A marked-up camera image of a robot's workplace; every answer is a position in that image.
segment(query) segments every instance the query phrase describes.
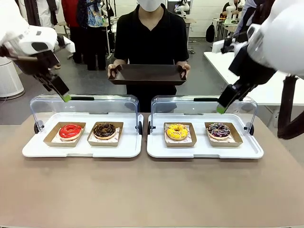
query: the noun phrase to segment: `red jacket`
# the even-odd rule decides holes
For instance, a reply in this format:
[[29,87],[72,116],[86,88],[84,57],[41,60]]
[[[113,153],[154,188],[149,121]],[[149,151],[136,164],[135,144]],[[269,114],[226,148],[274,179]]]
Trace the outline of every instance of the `red jacket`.
[[70,27],[79,27],[76,21],[78,0],[61,0],[63,15]]

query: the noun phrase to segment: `yellow donut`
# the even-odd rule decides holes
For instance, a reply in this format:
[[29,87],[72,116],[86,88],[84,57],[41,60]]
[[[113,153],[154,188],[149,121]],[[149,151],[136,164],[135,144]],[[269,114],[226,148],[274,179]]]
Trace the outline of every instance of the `yellow donut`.
[[188,135],[186,126],[182,124],[171,124],[166,132],[167,135],[174,140],[183,140]]

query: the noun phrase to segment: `red frosted donut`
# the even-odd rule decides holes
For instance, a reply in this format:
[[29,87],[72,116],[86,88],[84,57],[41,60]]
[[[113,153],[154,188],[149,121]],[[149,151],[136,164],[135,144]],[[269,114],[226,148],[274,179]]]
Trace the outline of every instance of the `red frosted donut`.
[[81,126],[77,124],[69,124],[66,126],[63,126],[60,131],[59,135],[61,138],[66,139],[66,140],[72,140],[77,138],[81,132]]

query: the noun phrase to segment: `person holding tray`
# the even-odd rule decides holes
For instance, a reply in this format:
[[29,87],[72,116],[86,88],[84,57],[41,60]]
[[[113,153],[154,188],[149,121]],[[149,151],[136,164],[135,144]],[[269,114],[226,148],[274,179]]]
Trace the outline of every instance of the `person holding tray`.
[[[120,64],[180,65],[190,70],[186,24],[169,12],[162,0],[138,0],[135,11],[123,15],[117,22],[115,42],[116,60],[110,70]],[[157,95],[176,95],[173,85],[127,85],[127,94],[134,95],[140,103],[140,111],[151,112],[151,100]]]

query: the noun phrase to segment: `black serving tray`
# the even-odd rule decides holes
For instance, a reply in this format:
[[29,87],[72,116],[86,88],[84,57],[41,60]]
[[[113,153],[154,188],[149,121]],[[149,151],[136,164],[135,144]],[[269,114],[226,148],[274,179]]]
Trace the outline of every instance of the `black serving tray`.
[[109,80],[115,85],[180,86],[186,81],[186,73],[177,65],[125,64],[111,69]]

